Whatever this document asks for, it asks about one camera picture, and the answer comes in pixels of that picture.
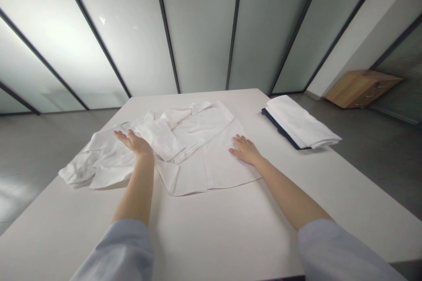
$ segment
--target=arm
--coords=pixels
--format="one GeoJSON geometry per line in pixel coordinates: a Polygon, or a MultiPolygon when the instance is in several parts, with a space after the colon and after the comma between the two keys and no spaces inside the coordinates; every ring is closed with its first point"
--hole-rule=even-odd
{"type": "Polygon", "coordinates": [[[263,158],[254,143],[239,135],[233,141],[239,150],[229,151],[256,167],[280,209],[299,231],[299,253],[307,280],[405,280],[263,158]]]}
{"type": "Polygon", "coordinates": [[[120,131],[114,131],[114,134],[136,155],[136,165],[112,222],[135,219],[148,225],[154,183],[153,151],[148,142],[137,137],[132,130],[129,130],[128,137],[120,131]]]}
{"type": "Polygon", "coordinates": [[[71,281],[151,280],[154,250],[148,237],[154,156],[146,140],[129,130],[116,137],[136,155],[136,165],[112,224],[71,281]]]}
{"type": "Polygon", "coordinates": [[[240,160],[255,166],[278,206],[296,230],[319,218],[332,220],[318,203],[262,157],[254,143],[239,135],[233,137],[233,141],[239,150],[230,148],[229,151],[240,160]]]}

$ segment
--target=stack of folded clothes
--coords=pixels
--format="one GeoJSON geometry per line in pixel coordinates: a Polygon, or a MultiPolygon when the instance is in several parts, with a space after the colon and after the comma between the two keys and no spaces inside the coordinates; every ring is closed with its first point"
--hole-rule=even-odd
{"type": "Polygon", "coordinates": [[[297,150],[330,146],[342,140],[287,95],[268,101],[262,114],[297,150]]]}

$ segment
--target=glass panel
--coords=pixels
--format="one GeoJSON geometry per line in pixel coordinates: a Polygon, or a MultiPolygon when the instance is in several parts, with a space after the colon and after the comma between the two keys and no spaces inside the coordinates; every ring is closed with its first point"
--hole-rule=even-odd
{"type": "Polygon", "coordinates": [[[273,93],[304,90],[359,0],[312,0],[273,93]]]}
{"type": "Polygon", "coordinates": [[[236,0],[164,0],[180,90],[226,88],[236,0]]]}
{"type": "Polygon", "coordinates": [[[158,0],[83,0],[133,96],[175,94],[158,0]]]}
{"type": "Polygon", "coordinates": [[[412,124],[422,122],[422,24],[419,24],[375,69],[404,78],[370,105],[412,124]]]}
{"type": "Polygon", "coordinates": [[[75,0],[0,0],[0,7],[89,108],[126,102],[75,0]]]}
{"type": "Polygon", "coordinates": [[[29,109],[0,89],[0,113],[30,112],[29,109]]]}
{"type": "Polygon", "coordinates": [[[84,109],[2,19],[0,69],[0,81],[41,113],[84,109]]]}
{"type": "Polygon", "coordinates": [[[229,89],[268,93],[306,0],[240,0],[229,89]]]}

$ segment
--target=person's left hand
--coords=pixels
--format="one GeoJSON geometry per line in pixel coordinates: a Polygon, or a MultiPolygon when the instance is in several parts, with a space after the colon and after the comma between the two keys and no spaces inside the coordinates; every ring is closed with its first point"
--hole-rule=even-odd
{"type": "Polygon", "coordinates": [[[127,136],[121,131],[114,131],[114,135],[123,144],[126,145],[139,158],[145,155],[153,156],[153,150],[146,140],[135,135],[132,130],[129,130],[127,136]]]}

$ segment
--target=forearm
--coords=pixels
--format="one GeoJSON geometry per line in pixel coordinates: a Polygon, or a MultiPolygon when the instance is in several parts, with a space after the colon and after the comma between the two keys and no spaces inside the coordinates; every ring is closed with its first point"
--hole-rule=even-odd
{"type": "Polygon", "coordinates": [[[263,177],[278,206],[296,230],[319,218],[332,220],[318,203],[267,159],[259,159],[254,165],[263,177]]]}
{"type": "Polygon", "coordinates": [[[126,192],[114,213],[112,222],[130,218],[148,225],[153,183],[154,157],[141,155],[137,159],[126,192]]]}

